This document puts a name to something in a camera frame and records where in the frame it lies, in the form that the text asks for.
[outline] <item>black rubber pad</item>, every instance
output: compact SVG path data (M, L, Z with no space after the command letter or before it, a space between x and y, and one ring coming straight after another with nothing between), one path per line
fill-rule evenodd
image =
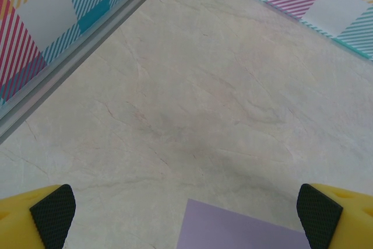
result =
M343 207L309 184L297 200L298 216L312 249L328 249Z
M45 249L62 249L75 214L75 198L69 185L62 185L30 208Z

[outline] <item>marble floor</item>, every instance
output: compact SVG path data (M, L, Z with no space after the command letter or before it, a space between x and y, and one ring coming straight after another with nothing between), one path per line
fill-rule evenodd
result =
M66 248L175 249L188 198L301 229L373 194L373 65L257 0L147 0L0 146L0 197L67 183Z

